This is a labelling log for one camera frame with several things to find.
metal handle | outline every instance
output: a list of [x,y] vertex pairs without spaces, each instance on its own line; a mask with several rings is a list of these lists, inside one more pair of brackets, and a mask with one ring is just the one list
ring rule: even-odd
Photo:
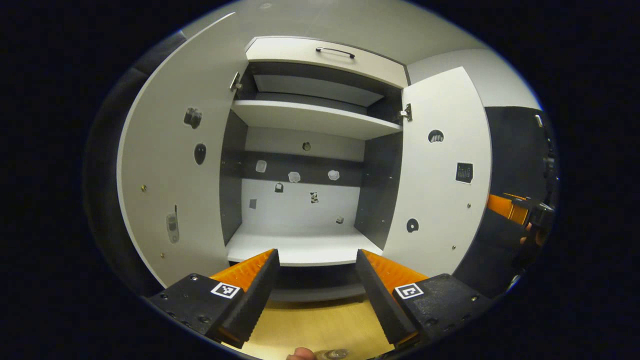
[[320,52],[322,50],[333,50],[333,51],[337,51],[338,53],[343,53],[343,54],[348,54],[350,58],[355,58],[356,56],[354,54],[351,53],[347,53],[346,51],[342,51],[342,50],[338,50],[338,49],[331,49],[330,47],[316,47],[316,51]]

white shelf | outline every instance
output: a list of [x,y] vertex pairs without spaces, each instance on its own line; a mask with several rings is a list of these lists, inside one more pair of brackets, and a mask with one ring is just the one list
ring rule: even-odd
[[349,111],[295,102],[236,100],[231,109],[247,125],[312,131],[369,140],[398,133],[402,127]]
[[281,266],[323,266],[355,263],[358,249],[382,254],[353,226],[264,227],[242,224],[227,245],[229,261],[244,261],[278,249]]

orange object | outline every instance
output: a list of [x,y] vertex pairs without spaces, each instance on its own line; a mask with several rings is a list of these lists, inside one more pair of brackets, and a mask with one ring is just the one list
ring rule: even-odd
[[361,250],[367,257],[367,260],[369,260],[373,270],[376,271],[376,275],[378,275],[380,280],[382,280],[387,291],[392,295],[394,289],[398,286],[429,279],[429,277],[411,270],[406,266],[400,265],[399,263],[364,249]]
[[216,275],[211,276],[211,279],[224,282],[225,284],[239,286],[246,293],[273,250],[274,249],[267,250],[262,254],[258,254],[241,263],[226,268]]
[[[514,196],[507,193],[505,193],[505,195],[526,200],[523,197]],[[486,207],[520,225],[524,225],[524,222],[527,219],[527,215],[529,214],[528,209],[513,204],[511,199],[506,199],[496,195],[489,195],[489,200],[486,204]]]

open cabinet door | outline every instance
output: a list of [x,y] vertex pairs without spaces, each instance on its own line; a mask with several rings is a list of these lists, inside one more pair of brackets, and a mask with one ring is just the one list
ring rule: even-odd
[[[158,66],[120,137],[116,176],[124,223],[165,288],[190,273],[228,267],[220,154],[234,97],[230,85],[248,64],[236,17],[231,13],[203,29]],[[188,108],[201,118],[196,127],[185,123]]]
[[462,67],[405,88],[403,108],[408,104],[412,119],[404,119],[396,210],[383,255],[429,277],[452,274],[489,195],[489,125]]

cabinet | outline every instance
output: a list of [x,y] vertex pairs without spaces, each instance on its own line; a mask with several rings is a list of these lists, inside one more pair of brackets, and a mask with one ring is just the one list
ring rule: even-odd
[[[227,15],[171,54],[122,132],[118,200],[158,281],[214,274],[273,247],[283,274],[352,272],[357,249],[452,273],[482,217],[491,166],[466,72],[409,86],[404,65],[384,56],[307,38],[241,44],[235,26]],[[442,142],[430,141],[435,129]],[[200,165],[196,146],[206,148]],[[458,163],[473,164],[469,183],[455,181]],[[407,231],[410,218],[418,231]],[[317,299],[360,291],[326,289]]]

